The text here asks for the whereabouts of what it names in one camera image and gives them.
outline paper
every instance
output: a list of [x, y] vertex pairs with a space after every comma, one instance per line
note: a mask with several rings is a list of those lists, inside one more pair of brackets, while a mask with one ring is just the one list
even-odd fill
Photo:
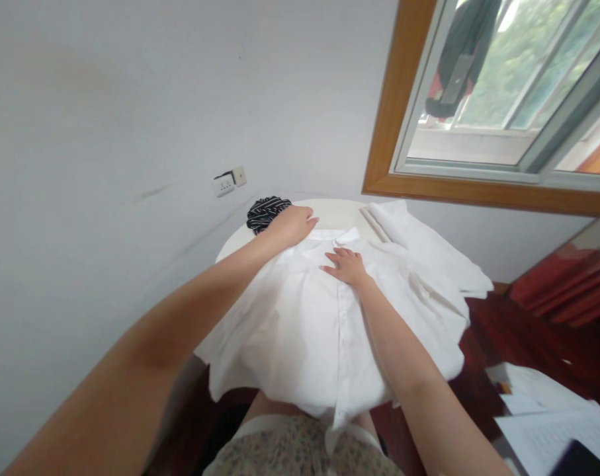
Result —
[[600, 459], [599, 409], [495, 420], [529, 476], [548, 476], [571, 440], [578, 440]]
[[593, 403], [538, 370], [504, 362], [485, 369], [485, 372], [492, 382], [506, 382], [511, 385], [514, 393], [519, 391], [551, 411], [582, 409], [593, 406]]
[[524, 393], [512, 387], [512, 395], [500, 395], [512, 415], [525, 415], [527, 413], [542, 413], [548, 408], [527, 397]]

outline striped fabric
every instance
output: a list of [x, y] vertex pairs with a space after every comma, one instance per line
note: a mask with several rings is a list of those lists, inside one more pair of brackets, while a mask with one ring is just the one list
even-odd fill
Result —
[[261, 198], [253, 204], [247, 213], [248, 228], [252, 229], [254, 234], [260, 234], [260, 232], [267, 229], [281, 211], [289, 206], [291, 206], [290, 200], [283, 200], [280, 197]]

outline floral skirt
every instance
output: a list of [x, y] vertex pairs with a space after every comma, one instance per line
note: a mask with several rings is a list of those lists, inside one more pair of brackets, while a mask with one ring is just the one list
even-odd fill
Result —
[[307, 416], [258, 416], [240, 427], [203, 474], [402, 474], [364, 428], [346, 427], [331, 457], [325, 431], [324, 423]]

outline wooden window frame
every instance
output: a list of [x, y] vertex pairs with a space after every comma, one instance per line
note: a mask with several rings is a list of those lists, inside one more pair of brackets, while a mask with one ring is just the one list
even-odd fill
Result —
[[436, 0], [400, 0], [362, 192], [420, 200], [600, 216], [600, 192], [390, 173]]

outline wall socket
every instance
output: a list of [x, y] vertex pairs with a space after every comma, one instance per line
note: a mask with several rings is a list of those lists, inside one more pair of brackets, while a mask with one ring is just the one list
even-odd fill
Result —
[[234, 182], [236, 183], [236, 186], [243, 186], [245, 183], [247, 183], [245, 168], [242, 165], [239, 165], [232, 170], [232, 175], [234, 176]]
[[235, 188], [232, 173], [227, 172], [223, 175], [219, 175], [212, 180], [212, 185], [214, 186], [216, 196], [220, 197], [228, 194]]

